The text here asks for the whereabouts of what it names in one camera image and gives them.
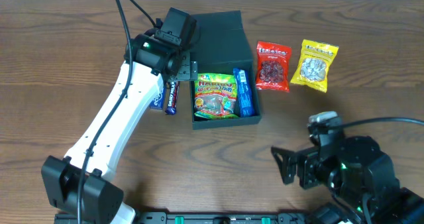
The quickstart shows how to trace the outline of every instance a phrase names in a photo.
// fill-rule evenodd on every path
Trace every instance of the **candy bag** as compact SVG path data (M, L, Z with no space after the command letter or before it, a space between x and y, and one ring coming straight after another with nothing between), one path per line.
M287 72L292 49L271 42L258 42L257 89L289 91Z
M240 106L240 116L249 117L254 114L252 104L252 90L249 85L249 78L244 70L234 68L234 78L237 83L238 105Z
M299 65L290 82L327 92L327 74L338 50L338 46L303 40Z
M206 119L238 118L234 114L237 85L232 75L198 74L194 83L194 107L197 117Z

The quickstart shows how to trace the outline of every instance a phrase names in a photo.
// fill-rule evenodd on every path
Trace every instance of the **green candy bag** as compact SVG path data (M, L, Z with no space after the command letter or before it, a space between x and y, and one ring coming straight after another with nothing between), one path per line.
M233 75L198 74L194 88L195 116L205 119L238 118L234 114L237 84Z

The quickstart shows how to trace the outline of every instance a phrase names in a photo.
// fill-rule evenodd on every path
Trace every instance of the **table top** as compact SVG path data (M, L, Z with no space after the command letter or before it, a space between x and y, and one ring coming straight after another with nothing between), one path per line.
M344 121L381 116L424 119L424 0L136 0L152 17L241 10L256 57L259 40L291 46L289 79L303 39L340 46L321 93L259 91L258 125L193 131L189 85L178 114L148 111L125 148L113 183L128 204L170 212L313 210L325 187L284 186L271 146L312 146L310 115ZM132 36L148 19L122 0ZM114 0L0 0L1 223L52 223L40 169L63 157L88 128L119 73L126 44ZM394 161L401 185L424 196L423 127L380 123L370 135Z

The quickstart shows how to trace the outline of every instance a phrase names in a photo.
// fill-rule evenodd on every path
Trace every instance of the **box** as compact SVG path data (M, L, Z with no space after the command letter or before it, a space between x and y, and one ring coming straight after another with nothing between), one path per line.
M192 61L197 61L198 73L233 74L233 68L240 68L249 75L252 102L255 114L238 119L207 120L194 115L194 82L190 82L191 118L193 129L210 129L253 125L261 119L258 92L255 88L253 56L243 31L240 11L193 15L198 28L193 35L190 50ZM239 101L235 114L240 116Z

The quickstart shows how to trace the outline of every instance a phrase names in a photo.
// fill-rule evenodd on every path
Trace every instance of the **yellow candy bag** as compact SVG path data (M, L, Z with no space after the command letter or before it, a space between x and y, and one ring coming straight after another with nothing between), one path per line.
M304 39L299 65L290 83L327 92L327 74L338 50L338 46Z

